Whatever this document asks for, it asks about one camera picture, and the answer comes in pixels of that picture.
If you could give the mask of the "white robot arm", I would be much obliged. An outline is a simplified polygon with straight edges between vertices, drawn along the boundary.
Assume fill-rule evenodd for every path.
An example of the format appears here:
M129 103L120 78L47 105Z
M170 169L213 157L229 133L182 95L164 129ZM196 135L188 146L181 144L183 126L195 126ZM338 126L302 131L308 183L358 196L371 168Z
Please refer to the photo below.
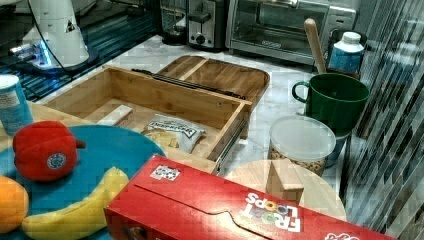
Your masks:
M23 43L9 53L40 72L75 72L99 56L77 24L72 0L26 0L34 23Z

